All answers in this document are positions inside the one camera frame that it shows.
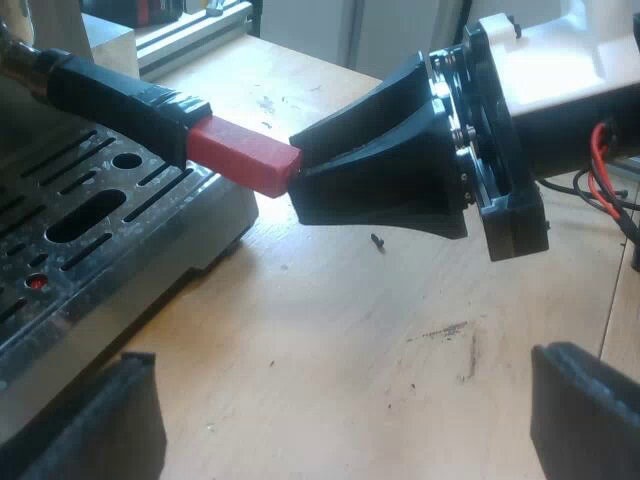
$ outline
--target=white wall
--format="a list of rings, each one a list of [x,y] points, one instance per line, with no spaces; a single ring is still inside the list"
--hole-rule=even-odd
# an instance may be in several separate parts
[[[384,78],[409,55],[450,45],[462,0],[364,0],[354,67]]]
[[[265,0],[261,37],[346,65],[355,0]]]

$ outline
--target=red block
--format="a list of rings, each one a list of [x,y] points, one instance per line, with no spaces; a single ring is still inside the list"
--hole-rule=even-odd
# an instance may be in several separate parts
[[[291,145],[218,117],[203,118],[189,130],[189,160],[272,198],[287,192],[301,157]]]

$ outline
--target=perforated metal tray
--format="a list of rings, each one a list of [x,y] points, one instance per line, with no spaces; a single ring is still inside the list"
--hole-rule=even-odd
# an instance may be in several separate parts
[[[0,171],[0,443],[256,216],[251,192],[103,127]]]

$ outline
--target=metal screw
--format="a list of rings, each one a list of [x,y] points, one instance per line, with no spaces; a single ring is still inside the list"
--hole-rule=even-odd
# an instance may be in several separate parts
[[[475,142],[477,134],[473,125],[467,125],[467,135],[469,136],[470,142]]]
[[[444,61],[447,65],[453,67],[456,64],[456,56],[453,54],[453,52],[449,52],[447,53],[447,56],[444,57]]]
[[[378,247],[379,250],[384,248],[384,240],[378,237],[375,233],[371,234],[371,241],[376,244],[376,247]]]
[[[451,130],[451,135],[453,136],[453,144],[456,148],[464,147],[464,135],[462,135],[462,130],[454,128]]]

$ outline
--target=black handle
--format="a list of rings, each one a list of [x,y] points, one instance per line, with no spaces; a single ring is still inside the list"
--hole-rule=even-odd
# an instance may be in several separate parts
[[[112,128],[164,161],[184,168],[187,134],[211,115],[208,102],[113,72],[57,50],[41,54],[53,65],[47,100],[54,107]]]

